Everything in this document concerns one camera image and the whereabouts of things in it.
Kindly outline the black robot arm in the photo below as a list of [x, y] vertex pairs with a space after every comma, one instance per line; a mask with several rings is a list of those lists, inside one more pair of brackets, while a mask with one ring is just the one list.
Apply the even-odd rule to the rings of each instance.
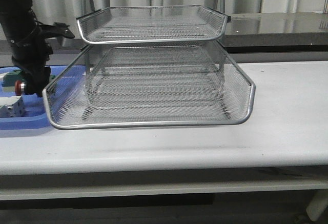
[[32, 0], [1, 0], [1, 26], [12, 51], [12, 62], [22, 70], [24, 81], [15, 83], [16, 94], [41, 97], [51, 74], [46, 62], [53, 53], [46, 40], [59, 36], [73, 39], [74, 34], [65, 23], [41, 23], [32, 5]]

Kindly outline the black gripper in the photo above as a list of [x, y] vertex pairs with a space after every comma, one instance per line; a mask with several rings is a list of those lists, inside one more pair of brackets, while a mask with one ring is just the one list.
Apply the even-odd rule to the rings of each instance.
[[42, 91], [49, 83], [51, 68], [46, 67], [46, 62], [53, 50], [46, 39], [52, 37], [75, 38], [65, 23], [21, 24], [12, 28], [10, 33], [12, 60], [23, 70], [25, 95], [36, 93], [38, 97], [42, 97]]

